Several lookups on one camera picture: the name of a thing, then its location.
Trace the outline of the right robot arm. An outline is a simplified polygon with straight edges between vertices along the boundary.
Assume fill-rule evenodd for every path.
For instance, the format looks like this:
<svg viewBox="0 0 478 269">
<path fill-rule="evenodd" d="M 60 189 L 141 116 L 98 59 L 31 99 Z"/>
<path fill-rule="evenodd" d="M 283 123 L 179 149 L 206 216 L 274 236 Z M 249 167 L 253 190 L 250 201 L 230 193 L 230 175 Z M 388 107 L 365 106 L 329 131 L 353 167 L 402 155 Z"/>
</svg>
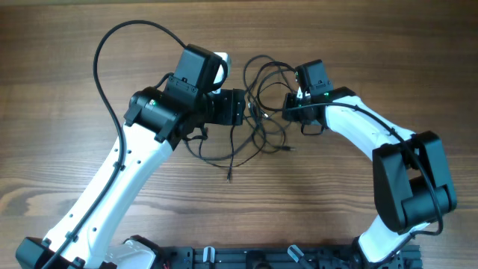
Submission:
<svg viewBox="0 0 478 269">
<path fill-rule="evenodd" d="M 363 103 L 347 87 L 335 88 L 322 61 L 295 67 L 299 90 L 285 97 L 282 116 L 338 133 L 372 162 L 377 216 L 344 254 L 320 254 L 318 262 L 410 268 L 404 247 L 418 235 L 438 236 L 444 215 L 455 210 L 456 192 L 439 136 L 402 128 Z"/>
</svg>

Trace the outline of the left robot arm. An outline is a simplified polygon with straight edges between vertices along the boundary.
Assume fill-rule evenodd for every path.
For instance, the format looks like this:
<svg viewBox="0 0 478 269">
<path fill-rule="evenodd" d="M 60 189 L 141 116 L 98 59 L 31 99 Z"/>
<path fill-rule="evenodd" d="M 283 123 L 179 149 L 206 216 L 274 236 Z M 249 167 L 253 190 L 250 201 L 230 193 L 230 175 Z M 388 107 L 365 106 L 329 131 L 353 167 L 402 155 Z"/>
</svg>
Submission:
<svg viewBox="0 0 478 269">
<path fill-rule="evenodd" d="M 68 214 L 43 238 L 25 238 L 16 251 L 22 268 L 157 268 L 160 248 L 140 236 L 112 247 L 111 239 L 147 179 L 193 130 L 238 126 L 242 90 L 225 90 L 225 53 L 187 45 L 176 70 L 136 92 L 108 157 Z"/>
</svg>

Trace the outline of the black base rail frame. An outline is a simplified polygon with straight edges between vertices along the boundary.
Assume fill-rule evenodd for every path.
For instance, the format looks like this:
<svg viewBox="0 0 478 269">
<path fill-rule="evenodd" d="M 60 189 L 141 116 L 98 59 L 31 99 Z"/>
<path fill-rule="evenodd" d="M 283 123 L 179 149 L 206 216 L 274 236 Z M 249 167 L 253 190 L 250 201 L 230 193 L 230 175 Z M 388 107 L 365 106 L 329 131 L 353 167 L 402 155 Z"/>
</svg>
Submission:
<svg viewBox="0 0 478 269">
<path fill-rule="evenodd" d="M 365 268 L 365 261 L 347 245 L 300 247 L 299 253 L 288 253 L 280 248 L 192 248 L 159 247 L 139 235 L 127 243 L 142 243 L 159 257 L 153 259 L 153 268 L 170 269 L 253 269 L 253 268 Z"/>
</svg>

